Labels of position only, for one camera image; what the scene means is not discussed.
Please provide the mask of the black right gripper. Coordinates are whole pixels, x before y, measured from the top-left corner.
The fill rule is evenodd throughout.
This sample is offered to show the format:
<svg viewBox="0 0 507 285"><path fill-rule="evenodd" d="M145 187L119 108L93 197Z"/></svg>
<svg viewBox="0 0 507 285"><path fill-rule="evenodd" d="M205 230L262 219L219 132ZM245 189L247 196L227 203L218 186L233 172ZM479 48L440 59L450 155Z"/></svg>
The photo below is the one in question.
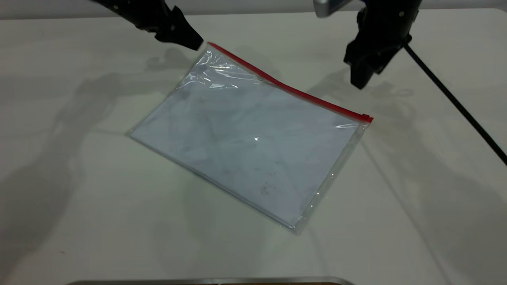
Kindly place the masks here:
<svg viewBox="0 0 507 285"><path fill-rule="evenodd" d="M411 41L410 30L420 0L365 0L357 14L358 33L346 48L350 83L363 89Z"/></svg>

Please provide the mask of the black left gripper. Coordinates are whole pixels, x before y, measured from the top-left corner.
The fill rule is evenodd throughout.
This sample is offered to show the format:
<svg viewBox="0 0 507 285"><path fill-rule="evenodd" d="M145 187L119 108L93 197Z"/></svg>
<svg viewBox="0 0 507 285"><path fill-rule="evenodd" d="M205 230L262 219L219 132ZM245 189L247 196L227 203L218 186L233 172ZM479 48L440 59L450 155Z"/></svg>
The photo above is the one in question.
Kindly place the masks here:
<svg viewBox="0 0 507 285"><path fill-rule="evenodd" d="M172 43L197 51L204 40L188 23L178 6L172 11L164 0L93 0L137 29L154 33L161 43Z"/></svg>

